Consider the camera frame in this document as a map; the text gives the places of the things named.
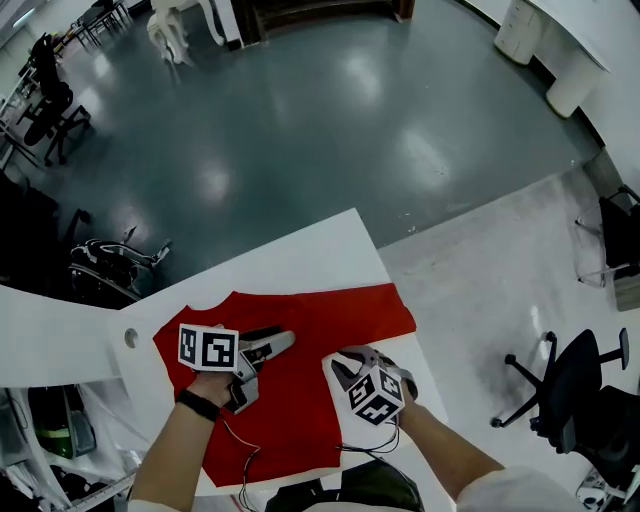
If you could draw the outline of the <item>black wristwatch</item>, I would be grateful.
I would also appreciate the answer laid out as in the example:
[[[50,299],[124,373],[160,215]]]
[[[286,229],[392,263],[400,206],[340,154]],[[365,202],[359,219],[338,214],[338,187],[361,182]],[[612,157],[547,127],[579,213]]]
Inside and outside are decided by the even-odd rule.
[[[211,422],[215,422],[220,414],[220,408],[217,405],[188,389],[180,390],[175,397],[175,402],[185,405],[197,415]]]

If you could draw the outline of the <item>person's right forearm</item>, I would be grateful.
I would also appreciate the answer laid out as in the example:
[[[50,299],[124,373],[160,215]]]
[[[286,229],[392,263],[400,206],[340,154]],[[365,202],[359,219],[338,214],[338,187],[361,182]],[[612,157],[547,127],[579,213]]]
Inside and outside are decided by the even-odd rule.
[[[458,503],[462,492],[504,466],[439,421],[407,395],[399,426],[413,441],[448,496]]]

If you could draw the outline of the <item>red shirt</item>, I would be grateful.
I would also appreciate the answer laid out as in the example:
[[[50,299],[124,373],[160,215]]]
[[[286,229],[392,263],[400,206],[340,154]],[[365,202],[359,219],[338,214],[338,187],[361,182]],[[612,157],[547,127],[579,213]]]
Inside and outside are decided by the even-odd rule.
[[[295,334],[293,346],[259,373],[258,400],[238,415],[223,412],[225,425],[214,428],[203,470],[216,487],[338,467],[342,436],[323,359],[416,330],[391,283],[294,295],[232,292],[208,310],[184,307],[154,335],[176,391],[195,378],[178,362],[181,323],[239,333],[279,325]]]

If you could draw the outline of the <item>white metal shelf rack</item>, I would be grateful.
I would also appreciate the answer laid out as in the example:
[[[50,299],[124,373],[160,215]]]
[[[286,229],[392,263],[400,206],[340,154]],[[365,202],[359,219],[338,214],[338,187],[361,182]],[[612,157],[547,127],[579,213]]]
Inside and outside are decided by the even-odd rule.
[[[10,510],[116,512],[125,507],[148,442],[119,379],[77,385],[97,447],[74,459],[44,450],[35,435],[30,388],[0,386],[0,482]]]

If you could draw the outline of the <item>black office chair with headrest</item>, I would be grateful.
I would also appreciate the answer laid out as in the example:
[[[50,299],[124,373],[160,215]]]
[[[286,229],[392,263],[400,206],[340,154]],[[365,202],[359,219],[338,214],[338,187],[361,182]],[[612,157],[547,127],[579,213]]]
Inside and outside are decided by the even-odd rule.
[[[65,164],[64,142],[71,130],[77,127],[88,129],[91,126],[91,115],[81,104],[66,115],[74,105],[74,93],[58,75],[50,34],[42,35],[35,42],[31,49],[30,62],[35,68],[34,77],[40,87],[41,99],[35,106],[29,106],[20,118],[20,121],[31,121],[23,137],[24,144],[34,147],[47,137],[50,139],[50,145],[43,157],[44,165],[52,165],[50,156],[54,149],[57,150],[58,163]]]

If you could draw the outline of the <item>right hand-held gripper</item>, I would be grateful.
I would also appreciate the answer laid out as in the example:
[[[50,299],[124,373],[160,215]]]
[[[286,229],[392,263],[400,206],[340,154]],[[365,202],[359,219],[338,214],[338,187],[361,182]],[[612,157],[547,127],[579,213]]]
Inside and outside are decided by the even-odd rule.
[[[418,389],[412,373],[372,347],[345,347],[341,357],[356,363],[353,370],[338,359],[331,369],[347,397],[352,412],[368,424],[378,427],[396,416],[406,405],[404,389],[413,400]]]

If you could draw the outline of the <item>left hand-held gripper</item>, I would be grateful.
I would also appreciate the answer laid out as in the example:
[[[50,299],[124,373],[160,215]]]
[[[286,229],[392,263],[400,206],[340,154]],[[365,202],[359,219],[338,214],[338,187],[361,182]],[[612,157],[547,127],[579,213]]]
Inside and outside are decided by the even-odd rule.
[[[292,331],[273,325],[242,332],[181,323],[178,362],[196,372],[232,373],[230,401],[225,408],[239,414],[259,397],[258,371],[265,361],[295,343]]]

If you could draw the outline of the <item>white curved console table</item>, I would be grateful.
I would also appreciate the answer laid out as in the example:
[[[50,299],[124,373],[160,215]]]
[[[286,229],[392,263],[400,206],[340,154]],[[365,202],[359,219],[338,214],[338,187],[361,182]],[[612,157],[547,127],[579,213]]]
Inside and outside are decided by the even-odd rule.
[[[494,46],[515,64],[527,66],[538,58],[550,69],[555,81],[546,102],[564,119],[610,73],[596,44],[553,0],[510,0]]]

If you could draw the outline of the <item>dark wooden staircase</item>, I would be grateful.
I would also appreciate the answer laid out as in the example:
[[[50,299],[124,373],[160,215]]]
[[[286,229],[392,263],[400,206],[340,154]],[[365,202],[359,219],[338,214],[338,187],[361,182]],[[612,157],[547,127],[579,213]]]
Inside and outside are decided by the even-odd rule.
[[[270,31],[334,17],[376,14],[399,20],[392,0],[231,0],[244,44],[262,41]]]

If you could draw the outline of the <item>person's left forearm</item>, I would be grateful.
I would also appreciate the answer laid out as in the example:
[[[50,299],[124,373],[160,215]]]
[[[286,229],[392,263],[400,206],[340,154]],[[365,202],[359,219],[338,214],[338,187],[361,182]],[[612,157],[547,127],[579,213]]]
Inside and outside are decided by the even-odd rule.
[[[201,372],[185,389],[222,408],[230,401],[233,378],[231,373]],[[190,512],[214,425],[175,403],[137,471],[131,498]]]

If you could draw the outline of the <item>black swivel office chair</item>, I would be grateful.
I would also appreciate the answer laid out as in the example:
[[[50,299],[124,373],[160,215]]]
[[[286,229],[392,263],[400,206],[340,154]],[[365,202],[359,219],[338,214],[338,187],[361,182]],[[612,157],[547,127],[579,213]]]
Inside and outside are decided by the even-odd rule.
[[[574,416],[590,405],[600,391],[601,366],[615,360],[621,362],[622,368],[628,366],[628,331],[623,328],[618,338],[618,348],[601,354],[595,335],[587,329],[558,353],[556,334],[547,332],[545,341],[550,344],[550,350],[542,379],[522,366],[515,355],[506,355],[504,363],[516,369],[535,388],[535,394],[507,419],[494,417],[490,425],[505,428],[537,406],[539,414],[530,420],[531,430],[547,439],[558,453],[573,451],[577,444]]]

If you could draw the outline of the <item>black chrome-frame visitor chair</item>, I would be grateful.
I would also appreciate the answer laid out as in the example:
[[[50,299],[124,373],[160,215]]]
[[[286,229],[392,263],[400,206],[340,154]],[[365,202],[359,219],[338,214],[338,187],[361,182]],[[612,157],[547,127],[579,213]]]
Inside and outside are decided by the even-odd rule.
[[[580,283],[603,288],[609,274],[640,275],[640,195],[628,185],[601,196],[574,224],[594,236],[603,249],[604,268],[579,275]]]

